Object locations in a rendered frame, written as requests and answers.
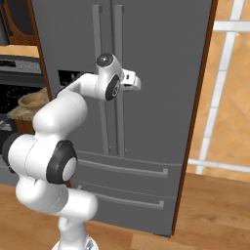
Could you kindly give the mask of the steel stove with black hob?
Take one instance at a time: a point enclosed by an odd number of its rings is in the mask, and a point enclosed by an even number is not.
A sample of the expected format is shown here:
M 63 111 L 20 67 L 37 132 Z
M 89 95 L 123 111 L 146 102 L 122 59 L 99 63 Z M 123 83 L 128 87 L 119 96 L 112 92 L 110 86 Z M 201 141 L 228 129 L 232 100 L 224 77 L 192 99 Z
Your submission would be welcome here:
M 33 134 L 32 120 L 40 109 L 26 109 L 19 98 L 47 94 L 38 58 L 0 55 L 0 184 L 15 186 L 18 175 L 11 174 L 2 158 L 2 145 L 14 132 Z

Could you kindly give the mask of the brown wooden wall cupboard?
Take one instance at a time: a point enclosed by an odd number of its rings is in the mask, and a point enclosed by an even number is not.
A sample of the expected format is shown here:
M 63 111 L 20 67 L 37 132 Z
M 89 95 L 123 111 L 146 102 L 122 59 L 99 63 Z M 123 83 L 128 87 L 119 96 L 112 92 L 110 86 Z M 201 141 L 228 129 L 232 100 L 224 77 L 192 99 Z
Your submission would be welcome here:
M 0 46 L 35 46 L 27 0 L 0 0 Z

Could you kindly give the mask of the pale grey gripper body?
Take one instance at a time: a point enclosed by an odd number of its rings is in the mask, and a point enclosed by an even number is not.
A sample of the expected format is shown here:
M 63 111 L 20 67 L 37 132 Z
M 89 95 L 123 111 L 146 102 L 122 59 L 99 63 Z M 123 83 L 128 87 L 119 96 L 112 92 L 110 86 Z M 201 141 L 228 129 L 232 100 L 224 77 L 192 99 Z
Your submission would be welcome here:
M 142 88 L 141 79 L 138 76 L 129 75 L 123 80 L 123 87 L 126 91 L 140 91 Z

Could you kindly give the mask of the grey fridge upper drawer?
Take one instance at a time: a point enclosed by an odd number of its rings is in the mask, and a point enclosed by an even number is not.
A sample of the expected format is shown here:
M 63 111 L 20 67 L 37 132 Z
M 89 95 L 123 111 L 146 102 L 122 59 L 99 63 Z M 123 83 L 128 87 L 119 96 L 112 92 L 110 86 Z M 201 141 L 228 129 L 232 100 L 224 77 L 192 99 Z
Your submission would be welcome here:
M 119 158 L 115 156 L 77 152 L 78 167 L 74 179 L 81 183 L 97 185 L 107 188 L 121 189 L 135 193 L 154 196 L 173 197 L 178 194 L 182 173 L 181 164 L 163 164 Z M 156 178 L 126 173 L 106 171 L 79 164 L 79 160 L 87 160 L 117 167 L 134 168 L 160 172 L 168 169 L 167 178 Z

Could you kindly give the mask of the grey fridge drawer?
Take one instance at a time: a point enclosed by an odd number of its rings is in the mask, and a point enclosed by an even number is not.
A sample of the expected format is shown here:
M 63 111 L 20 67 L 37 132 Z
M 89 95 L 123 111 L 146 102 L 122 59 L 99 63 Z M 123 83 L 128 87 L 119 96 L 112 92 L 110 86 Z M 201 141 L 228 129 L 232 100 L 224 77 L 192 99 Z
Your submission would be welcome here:
M 94 221 L 119 226 L 127 229 L 137 229 L 169 237 L 173 224 L 176 207 L 176 197 L 154 196 L 135 193 L 110 187 L 102 187 L 87 183 L 71 181 L 71 186 L 91 193 L 104 194 L 116 198 L 137 200 L 150 203 L 164 201 L 163 210 L 150 209 L 139 206 L 117 204 L 102 199 L 99 200 L 99 209 Z
M 74 179 L 81 183 L 97 185 L 107 188 L 121 189 L 135 193 L 154 196 L 173 197 L 178 194 L 182 173 L 181 164 L 163 164 L 119 158 L 115 156 L 77 152 L 78 167 Z M 106 171 L 79 164 L 79 160 L 87 160 L 117 167 L 134 168 L 160 172 L 168 169 L 167 178 L 156 178 L 126 173 Z

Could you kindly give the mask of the tan bowl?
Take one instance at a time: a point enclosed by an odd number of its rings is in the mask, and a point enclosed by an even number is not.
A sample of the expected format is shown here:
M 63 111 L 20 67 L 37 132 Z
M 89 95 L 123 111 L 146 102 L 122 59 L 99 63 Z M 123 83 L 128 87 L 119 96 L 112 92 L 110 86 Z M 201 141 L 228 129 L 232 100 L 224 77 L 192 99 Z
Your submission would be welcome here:
M 26 109 L 39 109 L 49 102 L 45 93 L 37 92 L 19 98 L 18 103 Z

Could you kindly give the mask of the white window frame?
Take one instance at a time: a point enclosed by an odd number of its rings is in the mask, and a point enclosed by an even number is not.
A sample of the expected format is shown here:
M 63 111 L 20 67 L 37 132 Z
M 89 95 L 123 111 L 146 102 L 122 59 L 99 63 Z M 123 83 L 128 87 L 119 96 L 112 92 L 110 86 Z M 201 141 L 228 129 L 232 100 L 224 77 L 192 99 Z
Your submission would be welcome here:
M 250 182 L 250 0 L 218 1 L 187 170 Z

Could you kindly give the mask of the grey fridge left door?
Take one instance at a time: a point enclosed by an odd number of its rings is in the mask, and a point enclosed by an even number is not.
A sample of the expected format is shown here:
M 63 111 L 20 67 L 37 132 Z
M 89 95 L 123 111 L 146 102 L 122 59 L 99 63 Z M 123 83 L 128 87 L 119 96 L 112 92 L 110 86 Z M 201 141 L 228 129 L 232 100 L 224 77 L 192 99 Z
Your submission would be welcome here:
M 95 72 L 94 5 L 101 5 L 102 53 L 112 51 L 110 0 L 31 0 L 51 94 L 61 88 L 59 71 Z M 88 98 L 85 122 L 70 134 L 78 151 L 104 154 L 100 101 Z M 108 147 L 116 153 L 114 103 L 104 103 Z

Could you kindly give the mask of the grey fridge right door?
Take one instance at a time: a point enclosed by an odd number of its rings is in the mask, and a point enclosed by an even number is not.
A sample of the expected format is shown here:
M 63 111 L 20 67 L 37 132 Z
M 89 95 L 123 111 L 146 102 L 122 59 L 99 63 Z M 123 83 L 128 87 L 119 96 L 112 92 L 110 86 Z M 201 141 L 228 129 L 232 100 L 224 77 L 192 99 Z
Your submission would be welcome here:
M 125 158 L 184 162 L 211 0 L 112 0 L 123 6 L 122 67 L 141 79 L 123 91 Z

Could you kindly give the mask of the black fridge ice dispenser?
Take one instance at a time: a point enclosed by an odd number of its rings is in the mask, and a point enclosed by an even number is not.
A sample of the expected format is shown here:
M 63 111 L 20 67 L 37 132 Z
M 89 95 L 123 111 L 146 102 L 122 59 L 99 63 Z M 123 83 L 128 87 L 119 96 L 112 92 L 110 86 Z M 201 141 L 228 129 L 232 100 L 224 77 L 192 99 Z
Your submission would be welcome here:
M 91 71 L 60 70 L 59 78 L 61 89 L 65 89 L 67 87 L 77 87 L 80 86 L 82 83 L 95 85 L 96 81 L 91 80 L 90 78 L 81 79 L 81 77 L 86 74 L 91 74 Z

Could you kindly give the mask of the brown wooden fridge side panel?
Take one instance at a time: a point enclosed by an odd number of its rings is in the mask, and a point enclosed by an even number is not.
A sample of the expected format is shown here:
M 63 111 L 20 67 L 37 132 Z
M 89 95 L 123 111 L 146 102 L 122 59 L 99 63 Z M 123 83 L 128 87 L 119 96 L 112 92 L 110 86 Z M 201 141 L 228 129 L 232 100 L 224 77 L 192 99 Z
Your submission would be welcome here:
M 187 166 L 188 166 L 188 157 L 189 157 L 189 153 L 190 153 L 191 140 L 192 140 L 192 136 L 193 136 L 198 105 L 199 105 L 199 101 L 200 101 L 201 89 L 202 89 L 202 84 L 203 84 L 207 59 L 208 59 L 209 47 L 210 47 L 210 43 L 211 43 L 211 36 L 212 36 L 213 25 L 214 25 L 214 21 L 215 21 L 218 1 L 219 0 L 211 0 L 211 7 L 210 7 L 210 11 L 209 11 L 209 19 L 208 19 L 208 25 L 207 25 L 207 29 L 206 29 L 206 36 L 205 36 L 205 43 L 204 43 L 204 48 L 203 48 L 203 52 L 202 52 L 201 65 L 199 68 L 197 87 L 196 87 L 196 92 L 195 92 L 195 96 L 194 96 L 194 104 L 192 107 L 191 120 L 190 120 L 190 125 L 189 125 L 189 130 L 188 130 L 185 159 L 184 159 L 184 163 L 183 163 L 183 167 L 182 167 L 182 173 L 181 173 L 180 184 L 179 184 L 179 189 L 178 189 L 178 196 L 177 196 L 177 200 L 176 200 L 176 208 L 175 208 L 173 224 L 172 224 L 172 228 L 171 228 L 171 234 L 169 237 L 174 235 L 175 231 L 176 231 L 176 225 L 177 225 L 177 221 L 178 221 L 181 198 L 182 198 L 182 194 L 183 194 L 184 182 L 185 182 L 186 171 L 187 171 Z

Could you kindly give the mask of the grey fridge lower drawer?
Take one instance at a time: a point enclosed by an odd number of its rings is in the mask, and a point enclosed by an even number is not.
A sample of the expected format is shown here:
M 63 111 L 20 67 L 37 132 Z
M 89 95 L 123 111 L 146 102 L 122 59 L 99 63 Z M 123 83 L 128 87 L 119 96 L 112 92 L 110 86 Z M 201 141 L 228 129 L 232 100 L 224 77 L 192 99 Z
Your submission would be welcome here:
M 119 226 L 127 229 L 137 229 L 169 237 L 173 224 L 176 207 L 176 197 L 154 196 L 135 193 L 110 187 L 102 187 L 87 183 L 71 181 L 71 186 L 91 193 L 104 194 L 116 198 L 137 200 L 150 203 L 164 201 L 163 210 L 150 209 L 139 206 L 117 204 L 102 199 L 99 200 L 99 209 L 94 221 Z

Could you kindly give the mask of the grey fridge door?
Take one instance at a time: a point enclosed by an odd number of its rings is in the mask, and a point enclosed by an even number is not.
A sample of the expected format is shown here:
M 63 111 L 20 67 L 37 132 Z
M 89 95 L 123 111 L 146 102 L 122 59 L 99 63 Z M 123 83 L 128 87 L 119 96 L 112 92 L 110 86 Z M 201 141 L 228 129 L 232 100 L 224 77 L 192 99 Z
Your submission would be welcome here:
M 123 6 L 122 67 L 141 79 L 123 91 L 125 158 L 184 162 L 211 0 L 112 0 Z
M 94 5 L 101 5 L 102 53 L 112 51 L 110 0 L 31 0 L 51 94 L 61 88 L 59 71 L 95 72 Z M 78 151 L 104 154 L 100 101 L 88 98 L 85 122 L 70 134 Z M 114 103 L 104 103 L 108 147 L 116 153 Z

